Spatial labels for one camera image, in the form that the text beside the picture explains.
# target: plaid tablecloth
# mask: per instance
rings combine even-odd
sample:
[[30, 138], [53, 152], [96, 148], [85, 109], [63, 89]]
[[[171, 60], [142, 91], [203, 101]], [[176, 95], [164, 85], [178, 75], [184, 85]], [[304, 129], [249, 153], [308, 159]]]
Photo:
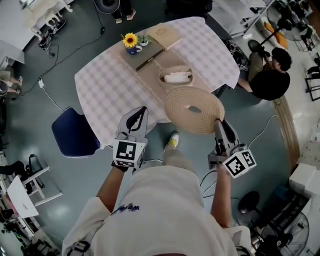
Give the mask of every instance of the plaid tablecloth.
[[[234, 88], [239, 68], [220, 38], [201, 17], [167, 22], [175, 27], [182, 41], [172, 50], [207, 83], [211, 92], [224, 84]], [[148, 130], [169, 122], [164, 107], [119, 61], [112, 47], [105, 50], [74, 76], [82, 110], [101, 148], [113, 142], [120, 119], [129, 111], [147, 106]]]

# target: black bag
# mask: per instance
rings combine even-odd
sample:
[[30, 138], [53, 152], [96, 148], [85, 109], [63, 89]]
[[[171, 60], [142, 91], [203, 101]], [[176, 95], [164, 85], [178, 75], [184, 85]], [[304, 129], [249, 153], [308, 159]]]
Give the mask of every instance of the black bag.
[[212, 0], [166, 0], [167, 12], [187, 16], [204, 15], [212, 10]]

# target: navy chair seat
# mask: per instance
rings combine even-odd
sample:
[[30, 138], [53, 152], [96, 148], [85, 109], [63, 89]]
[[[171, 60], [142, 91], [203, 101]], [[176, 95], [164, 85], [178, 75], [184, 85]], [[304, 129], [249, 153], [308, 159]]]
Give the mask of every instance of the navy chair seat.
[[61, 153], [67, 158], [83, 158], [95, 154], [100, 142], [85, 115], [66, 108], [51, 126]]

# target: yellow flower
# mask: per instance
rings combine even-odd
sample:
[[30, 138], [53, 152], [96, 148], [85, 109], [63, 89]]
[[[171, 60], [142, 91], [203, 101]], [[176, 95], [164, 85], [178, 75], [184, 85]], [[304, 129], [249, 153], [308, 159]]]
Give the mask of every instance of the yellow flower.
[[138, 43], [138, 37], [134, 33], [128, 33], [122, 41], [125, 47], [133, 48]]

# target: wrist strap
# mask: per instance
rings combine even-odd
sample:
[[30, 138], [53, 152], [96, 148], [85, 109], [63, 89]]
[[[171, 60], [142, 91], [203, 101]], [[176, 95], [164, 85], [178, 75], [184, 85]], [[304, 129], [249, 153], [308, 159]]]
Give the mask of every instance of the wrist strap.
[[112, 166], [112, 167], [117, 167], [119, 170], [121, 170], [121, 171], [123, 171], [123, 172], [126, 172], [126, 171], [128, 171], [128, 169], [129, 169], [129, 167], [116, 165], [116, 164], [115, 164], [115, 161], [112, 161], [111, 166]]

